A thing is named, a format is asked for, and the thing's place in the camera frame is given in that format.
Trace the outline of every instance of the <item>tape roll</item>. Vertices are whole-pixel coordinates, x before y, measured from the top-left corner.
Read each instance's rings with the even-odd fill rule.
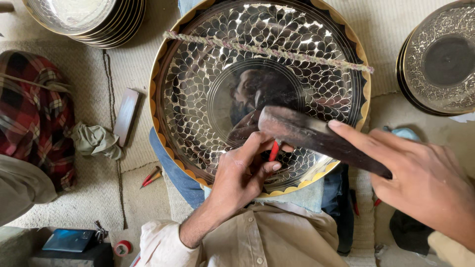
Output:
[[[121,240],[114,247],[114,253],[119,257],[125,257],[132,250],[132,245],[127,240]]]

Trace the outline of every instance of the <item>right hand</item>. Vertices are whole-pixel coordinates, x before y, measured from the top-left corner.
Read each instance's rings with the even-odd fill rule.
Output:
[[[335,120],[328,125],[392,172],[392,180],[371,174],[382,201],[475,251],[475,190],[450,149],[381,130],[363,134]]]

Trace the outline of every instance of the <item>craftsman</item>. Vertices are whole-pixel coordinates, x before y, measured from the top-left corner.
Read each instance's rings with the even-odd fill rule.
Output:
[[[435,229],[428,242],[455,267],[475,263],[475,190],[453,152],[373,130],[362,134],[338,121],[329,126],[387,166],[393,180],[372,175],[385,203]],[[347,266],[336,253],[335,221],[293,204],[253,204],[264,179],[281,167],[254,156],[273,140],[261,132],[221,156],[213,190],[181,225],[142,226],[140,266]]]

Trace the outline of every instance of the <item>twisted rope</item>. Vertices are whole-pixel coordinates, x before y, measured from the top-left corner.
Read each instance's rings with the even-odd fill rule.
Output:
[[[244,45],[244,44],[240,44],[240,43],[230,43],[230,42],[226,42],[226,41],[217,40],[217,39],[214,39],[214,38],[205,38],[205,37],[186,35],[186,34],[181,34],[181,33],[179,34],[175,31],[165,31],[163,33],[163,37],[169,38],[169,39],[176,39],[176,40],[181,40],[181,41],[192,42],[192,43],[201,43],[201,44],[204,44],[204,45],[207,45],[207,46],[225,47],[225,48],[229,48],[229,49],[235,49],[235,50],[240,50],[240,51],[249,51],[249,52],[252,52],[252,53],[271,55],[271,56],[275,56],[275,57],[290,58],[292,60],[314,62],[314,63],[317,63],[317,64],[330,65],[330,66],[339,67],[339,68],[347,68],[347,69],[352,69],[352,70],[367,71],[369,73],[374,72],[373,67],[365,66],[365,65],[362,65],[362,64],[355,64],[355,63],[350,63],[350,62],[336,60],[336,59],[325,59],[325,58],[322,58],[322,57],[311,57],[311,56],[306,55],[306,54],[297,54],[297,53],[291,53],[291,52],[287,52],[287,51],[275,50],[275,49],[270,49],[270,48],[262,48],[262,47],[258,47],[258,46]]]

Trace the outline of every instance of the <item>plaid blanket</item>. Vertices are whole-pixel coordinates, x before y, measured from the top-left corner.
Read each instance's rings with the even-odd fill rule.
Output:
[[[47,59],[22,51],[0,54],[0,73],[44,86],[65,83]],[[39,167],[56,192],[76,184],[73,128],[68,93],[0,76],[0,153]]]

